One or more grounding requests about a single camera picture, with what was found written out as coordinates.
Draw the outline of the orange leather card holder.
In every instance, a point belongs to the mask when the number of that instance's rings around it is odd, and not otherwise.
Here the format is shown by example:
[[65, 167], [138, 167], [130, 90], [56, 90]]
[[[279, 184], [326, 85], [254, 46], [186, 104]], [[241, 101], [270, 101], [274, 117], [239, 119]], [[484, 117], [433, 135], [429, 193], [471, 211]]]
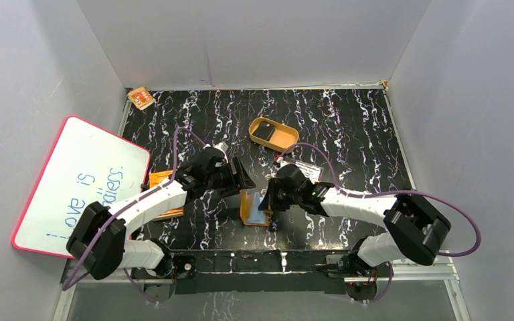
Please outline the orange leather card holder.
[[240, 218], [242, 223], [247, 226], [268, 227], [270, 225], [270, 214], [258, 209], [263, 201], [260, 193], [249, 193], [243, 190], [240, 193]]

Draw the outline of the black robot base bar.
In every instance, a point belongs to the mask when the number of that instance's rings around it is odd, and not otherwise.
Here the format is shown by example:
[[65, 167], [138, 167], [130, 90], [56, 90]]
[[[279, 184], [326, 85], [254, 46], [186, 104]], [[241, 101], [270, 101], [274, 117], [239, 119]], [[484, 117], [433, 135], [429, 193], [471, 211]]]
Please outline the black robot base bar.
[[133, 268], [148, 285], [169, 281], [175, 294], [206, 292], [320, 292], [368, 302], [390, 275], [369, 267], [348, 250], [174, 251], [159, 271]]

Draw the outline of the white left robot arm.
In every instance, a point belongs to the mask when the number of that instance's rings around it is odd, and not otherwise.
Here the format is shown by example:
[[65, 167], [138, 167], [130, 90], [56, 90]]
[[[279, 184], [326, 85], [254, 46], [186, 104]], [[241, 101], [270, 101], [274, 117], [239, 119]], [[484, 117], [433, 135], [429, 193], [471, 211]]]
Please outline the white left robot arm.
[[194, 161], [173, 174], [173, 179], [113, 205], [87, 205], [66, 244], [78, 266], [96, 280], [129, 268], [145, 268], [156, 278], [166, 278], [175, 268], [173, 252], [156, 239], [133, 240], [131, 235], [206, 191], [223, 199], [256, 186], [238, 157], [226, 157], [223, 144], [205, 146]]

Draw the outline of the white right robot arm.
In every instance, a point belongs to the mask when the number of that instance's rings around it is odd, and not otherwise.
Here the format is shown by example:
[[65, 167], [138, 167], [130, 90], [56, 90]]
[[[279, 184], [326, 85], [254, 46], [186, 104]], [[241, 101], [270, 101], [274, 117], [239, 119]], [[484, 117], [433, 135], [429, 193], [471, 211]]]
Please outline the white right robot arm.
[[432, 265], [451, 224], [423, 196], [412, 193], [396, 196], [352, 197], [333, 183], [313, 182], [296, 165], [281, 167], [268, 182], [261, 211], [287, 211], [293, 205], [323, 217], [346, 217], [385, 228], [385, 232], [359, 241], [351, 252], [351, 271], [366, 277], [377, 265], [409, 259]]

